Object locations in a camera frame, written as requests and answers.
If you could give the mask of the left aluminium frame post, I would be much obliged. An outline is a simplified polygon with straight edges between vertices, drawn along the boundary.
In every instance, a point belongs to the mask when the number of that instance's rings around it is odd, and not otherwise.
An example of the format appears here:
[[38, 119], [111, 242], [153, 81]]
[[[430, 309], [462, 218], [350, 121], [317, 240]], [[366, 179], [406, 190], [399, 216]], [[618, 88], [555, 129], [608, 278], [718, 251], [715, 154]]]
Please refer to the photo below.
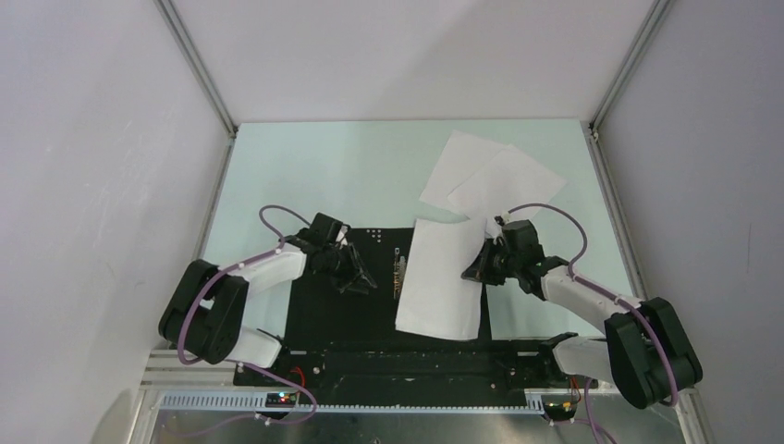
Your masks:
[[238, 124], [231, 116], [222, 94], [204, 62], [199, 48], [180, 14], [175, 1], [153, 0], [162, 19], [169, 29], [180, 53], [199, 85], [208, 105], [214, 111], [222, 129], [229, 139], [234, 139], [238, 132]]

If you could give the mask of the metal folder clip mechanism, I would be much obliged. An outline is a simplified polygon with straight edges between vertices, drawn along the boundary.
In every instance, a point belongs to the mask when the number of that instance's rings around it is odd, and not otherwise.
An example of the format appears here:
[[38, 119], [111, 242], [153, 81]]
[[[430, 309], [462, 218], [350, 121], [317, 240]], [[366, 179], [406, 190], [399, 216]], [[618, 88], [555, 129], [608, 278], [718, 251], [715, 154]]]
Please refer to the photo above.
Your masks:
[[399, 247], [394, 249], [393, 261], [393, 297], [398, 300], [403, 287], [408, 260]]

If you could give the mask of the left controller board with LEDs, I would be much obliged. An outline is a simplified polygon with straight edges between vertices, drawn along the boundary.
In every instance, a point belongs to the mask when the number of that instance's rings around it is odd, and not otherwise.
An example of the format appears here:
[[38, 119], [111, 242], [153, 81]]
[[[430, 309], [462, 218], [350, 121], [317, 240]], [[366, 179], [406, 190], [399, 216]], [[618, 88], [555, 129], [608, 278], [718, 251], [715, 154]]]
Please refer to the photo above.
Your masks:
[[293, 409], [298, 405], [299, 395], [297, 392], [267, 392], [263, 406], [266, 409]]

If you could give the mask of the aluminium frame post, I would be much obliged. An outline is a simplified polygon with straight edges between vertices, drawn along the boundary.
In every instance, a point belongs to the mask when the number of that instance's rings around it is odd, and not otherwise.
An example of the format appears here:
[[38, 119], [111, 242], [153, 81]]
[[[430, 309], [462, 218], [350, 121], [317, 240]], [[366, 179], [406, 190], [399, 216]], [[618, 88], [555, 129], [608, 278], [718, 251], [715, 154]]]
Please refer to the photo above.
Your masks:
[[222, 94], [204, 62], [199, 48], [180, 14], [175, 1], [153, 0], [162, 19], [169, 29], [180, 53], [199, 85], [208, 105], [214, 111], [222, 129], [229, 139], [234, 139], [238, 132], [238, 124], [231, 116]]
[[643, 61], [645, 54], [674, 5], [675, 1], [673, 0], [655, 0], [648, 9], [642, 24], [632, 38], [630, 47], [621, 60], [619, 68], [589, 121], [588, 128], [595, 139], [598, 138], [601, 127], [616, 102], [624, 93], [635, 70]]

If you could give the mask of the right aluminium frame post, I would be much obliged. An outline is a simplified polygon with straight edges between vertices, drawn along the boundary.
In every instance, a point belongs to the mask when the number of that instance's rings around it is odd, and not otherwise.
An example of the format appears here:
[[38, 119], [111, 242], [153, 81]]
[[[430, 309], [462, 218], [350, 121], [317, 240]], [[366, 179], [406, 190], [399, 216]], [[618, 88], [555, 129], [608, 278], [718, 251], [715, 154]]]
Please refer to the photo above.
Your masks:
[[645, 54], [674, 5], [675, 1], [673, 0], [655, 0], [648, 9], [642, 24], [632, 38], [630, 47], [621, 60], [619, 68], [589, 121], [588, 128], [595, 139], [598, 138], [601, 127], [616, 102], [624, 93], [635, 70], [643, 61]]

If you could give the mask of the controller board with leds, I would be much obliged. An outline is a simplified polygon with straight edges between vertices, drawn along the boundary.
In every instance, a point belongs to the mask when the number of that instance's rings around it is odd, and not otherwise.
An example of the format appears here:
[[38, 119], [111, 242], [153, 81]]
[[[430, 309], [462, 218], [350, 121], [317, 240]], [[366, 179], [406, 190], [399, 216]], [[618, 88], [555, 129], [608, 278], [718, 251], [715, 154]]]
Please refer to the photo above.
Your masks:
[[293, 409], [298, 405], [299, 395], [297, 392], [267, 392], [263, 406], [266, 409]]
[[545, 401], [543, 417], [551, 422], [570, 422], [576, 416], [581, 399], [569, 401]]

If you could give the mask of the aluminium front profile rail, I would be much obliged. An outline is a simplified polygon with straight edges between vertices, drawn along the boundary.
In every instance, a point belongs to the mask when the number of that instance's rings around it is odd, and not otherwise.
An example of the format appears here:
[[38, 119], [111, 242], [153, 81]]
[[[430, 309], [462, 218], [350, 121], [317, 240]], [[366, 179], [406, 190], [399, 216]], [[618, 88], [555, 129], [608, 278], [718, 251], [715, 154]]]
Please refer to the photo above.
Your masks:
[[[497, 392], [524, 389], [555, 390], [568, 385], [567, 376], [545, 371], [538, 357], [532, 354], [512, 355], [509, 366], [487, 353], [332, 353], [285, 355], [283, 361], [269, 370], [312, 392], [339, 392], [349, 382], [367, 382], [372, 390], [395, 383], [423, 382], [431, 387], [437, 383], [453, 386], [476, 386]], [[194, 383], [236, 387], [271, 387], [274, 380], [253, 370], [224, 361], [219, 364], [198, 362], [185, 365], [174, 350], [154, 351], [142, 378], [152, 384]]]

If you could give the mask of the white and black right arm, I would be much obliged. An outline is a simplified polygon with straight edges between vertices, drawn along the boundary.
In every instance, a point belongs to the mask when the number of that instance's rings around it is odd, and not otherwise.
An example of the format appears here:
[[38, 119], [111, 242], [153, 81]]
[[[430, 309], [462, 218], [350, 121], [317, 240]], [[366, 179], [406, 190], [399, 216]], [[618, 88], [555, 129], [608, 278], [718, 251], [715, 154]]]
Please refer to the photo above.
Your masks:
[[602, 333], [574, 332], [540, 343], [537, 372], [551, 387], [573, 376], [606, 381], [633, 407], [673, 405], [682, 389], [701, 382], [704, 370], [675, 308], [662, 298], [619, 295], [578, 274], [559, 256], [548, 256], [529, 220], [509, 222], [487, 239], [462, 272], [465, 280], [499, 286], [509, 279], [544, 302], [559, 305]]

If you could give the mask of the black folder with beige cover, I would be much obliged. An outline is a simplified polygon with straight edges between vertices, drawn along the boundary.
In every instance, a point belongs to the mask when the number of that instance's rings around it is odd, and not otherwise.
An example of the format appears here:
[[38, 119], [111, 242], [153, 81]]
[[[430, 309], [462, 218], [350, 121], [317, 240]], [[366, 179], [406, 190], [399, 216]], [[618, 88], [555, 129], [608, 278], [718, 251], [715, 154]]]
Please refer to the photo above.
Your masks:
[[436, 339], [397, 331], [398, 300], [393, 293], [395, 250], [410, 251], [413, 228], [349, 233], [377, 287], [367, 293], [339, 292], [330, 278], [307, 274], [291, 284], [284, 346], [299, 352], [479, 351], [492, 342], [486, 292], [481, 294], [478, 338]]

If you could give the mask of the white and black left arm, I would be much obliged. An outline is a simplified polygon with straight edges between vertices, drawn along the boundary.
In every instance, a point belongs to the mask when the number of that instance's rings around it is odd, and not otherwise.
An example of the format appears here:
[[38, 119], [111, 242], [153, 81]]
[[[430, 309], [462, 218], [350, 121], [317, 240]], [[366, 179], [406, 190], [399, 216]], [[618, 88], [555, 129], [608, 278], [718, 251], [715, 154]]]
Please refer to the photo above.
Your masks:
[[349, 225], [316, 214], [297, 233], [276, 233], [271, 250], [221, 267], [197, 259], [186, 267], [158, 323], [159, 335], [176, 345], [186, 364], [224, 361], [256, 366], [270, 385], [292, 373], [281, 340], [243, 323], [247, 301], [283, 282], [324, 276], [340, 293], [367, 294], [377, 284], [349, 240]]

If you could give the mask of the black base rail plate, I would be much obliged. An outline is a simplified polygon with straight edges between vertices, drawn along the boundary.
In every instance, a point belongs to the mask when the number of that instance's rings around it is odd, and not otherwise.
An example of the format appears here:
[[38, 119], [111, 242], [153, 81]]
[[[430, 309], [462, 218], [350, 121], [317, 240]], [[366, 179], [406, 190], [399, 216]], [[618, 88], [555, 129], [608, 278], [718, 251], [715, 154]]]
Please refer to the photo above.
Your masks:
[[283, 350], [275, 376], [301, 383], [319, 406], [524, 407], [536, 389], [571, 394], [577, 377], [559, 372], [537, 340], [434, 339], [412, 346]]

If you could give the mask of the right controller board with LEDs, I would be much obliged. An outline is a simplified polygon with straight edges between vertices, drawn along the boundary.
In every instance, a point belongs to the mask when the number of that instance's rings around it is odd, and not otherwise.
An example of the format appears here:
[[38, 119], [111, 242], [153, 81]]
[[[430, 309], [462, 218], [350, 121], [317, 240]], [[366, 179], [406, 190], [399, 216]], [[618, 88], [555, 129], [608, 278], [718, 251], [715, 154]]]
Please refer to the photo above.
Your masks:
[[576, 416], [581, 399], [569, 401], [545, 401], [543, 417], [551, 422], [570, 422]]

